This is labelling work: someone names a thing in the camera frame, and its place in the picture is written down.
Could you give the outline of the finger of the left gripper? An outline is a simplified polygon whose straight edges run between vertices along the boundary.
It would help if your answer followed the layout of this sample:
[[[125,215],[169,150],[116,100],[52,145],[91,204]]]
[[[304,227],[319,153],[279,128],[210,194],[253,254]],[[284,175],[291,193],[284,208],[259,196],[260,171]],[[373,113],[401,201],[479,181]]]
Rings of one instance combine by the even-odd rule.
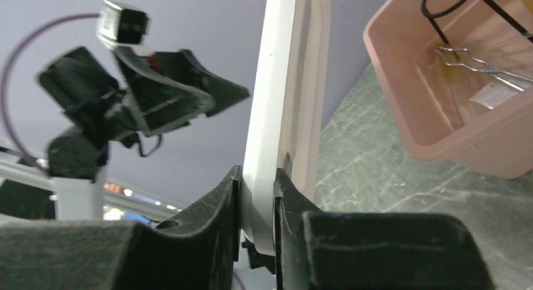
[[[207,117],[217,115],[250,96],[246,87],[208,71],[189,49],[156,52],[155,58],[163,69],[163,75],[212,96],[214,106],[206,112]]]

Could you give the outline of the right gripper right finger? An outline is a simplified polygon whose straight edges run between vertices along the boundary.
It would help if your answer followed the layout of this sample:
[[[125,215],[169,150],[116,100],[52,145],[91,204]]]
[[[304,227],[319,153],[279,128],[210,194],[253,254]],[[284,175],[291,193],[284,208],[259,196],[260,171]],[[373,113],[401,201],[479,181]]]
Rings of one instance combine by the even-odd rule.
[[[279,289],[495,289],[453,216],[322,211],[283,169],[274,189]]]

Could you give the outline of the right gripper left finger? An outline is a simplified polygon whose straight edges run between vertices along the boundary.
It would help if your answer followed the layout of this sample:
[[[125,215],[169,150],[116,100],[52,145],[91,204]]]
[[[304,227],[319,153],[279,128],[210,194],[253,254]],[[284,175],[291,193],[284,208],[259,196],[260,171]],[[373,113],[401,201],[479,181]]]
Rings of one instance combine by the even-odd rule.
[[[137,221],[1,226],[2,289],[230,289],[242,168],[149,227]]]

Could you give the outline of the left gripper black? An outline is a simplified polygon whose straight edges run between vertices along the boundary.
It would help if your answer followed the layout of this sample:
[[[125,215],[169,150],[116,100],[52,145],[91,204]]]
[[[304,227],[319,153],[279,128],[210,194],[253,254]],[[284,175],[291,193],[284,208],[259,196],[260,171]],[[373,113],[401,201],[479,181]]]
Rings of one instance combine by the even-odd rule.
[[[161,135],[214,108],[210,94],[185,83],[177,52],[140,56],[122,46],[113,55],[131,112],[126,91],[85,47],[59,56],[36,77],[64,115],[96,140],[138,143],[138,128],[146,137]]]

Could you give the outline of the white plastic bin lid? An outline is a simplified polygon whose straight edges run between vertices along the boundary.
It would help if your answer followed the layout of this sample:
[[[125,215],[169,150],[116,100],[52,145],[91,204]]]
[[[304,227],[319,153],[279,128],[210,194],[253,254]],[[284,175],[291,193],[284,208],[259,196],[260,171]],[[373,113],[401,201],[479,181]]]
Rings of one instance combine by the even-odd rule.
[[[331,0],[266,0],[241,194],[241,226],[262,254],[275,253],[277,170],[314,197],[330,31]]]

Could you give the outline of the metal crucible tongs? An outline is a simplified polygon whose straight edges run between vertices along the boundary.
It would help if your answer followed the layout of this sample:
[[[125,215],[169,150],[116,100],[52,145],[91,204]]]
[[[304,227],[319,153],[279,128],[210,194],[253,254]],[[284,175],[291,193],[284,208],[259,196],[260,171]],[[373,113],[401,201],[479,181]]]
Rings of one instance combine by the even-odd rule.
[[[516,91],[524,92],[532,87],[532,78],[495,67],[484,59],[475,57],[468,48],[439,46],[433,49],[448,67],[462,67],[471,72],[486,74]]]

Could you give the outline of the small white paper packet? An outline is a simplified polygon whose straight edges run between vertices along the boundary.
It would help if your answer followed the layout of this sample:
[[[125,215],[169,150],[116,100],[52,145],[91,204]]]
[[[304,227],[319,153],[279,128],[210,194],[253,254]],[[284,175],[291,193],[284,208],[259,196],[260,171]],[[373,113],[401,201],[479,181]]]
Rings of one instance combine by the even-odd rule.
[[[520,92],[501,82],[491,82],[475,93],[469,101],[494,109]]]

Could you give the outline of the black metal ring stand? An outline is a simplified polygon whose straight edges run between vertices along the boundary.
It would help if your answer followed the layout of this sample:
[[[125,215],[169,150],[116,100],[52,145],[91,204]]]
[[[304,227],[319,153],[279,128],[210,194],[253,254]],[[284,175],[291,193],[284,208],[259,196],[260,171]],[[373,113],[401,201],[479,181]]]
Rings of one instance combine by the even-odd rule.
[[[520,0],[422,0],[420,12],[446,47],[473,38],[474,32],[532,42],[532,17],[522,4]]]

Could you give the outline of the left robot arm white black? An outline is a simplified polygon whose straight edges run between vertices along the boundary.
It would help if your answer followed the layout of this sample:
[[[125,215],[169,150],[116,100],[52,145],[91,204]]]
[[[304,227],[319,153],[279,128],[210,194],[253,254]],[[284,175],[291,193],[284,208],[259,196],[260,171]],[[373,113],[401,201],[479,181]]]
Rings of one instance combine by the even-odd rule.
[[[109,160],[109,144],[137,146],[208,117],[249,97],[249,90],[208,71],[189,49],[138,55],[122,46],[113,57],[126,83],[81,46],[57,57],[36,75],[37,83],[62,108],[72,126],[47,147],[48,175],[96,181]]]

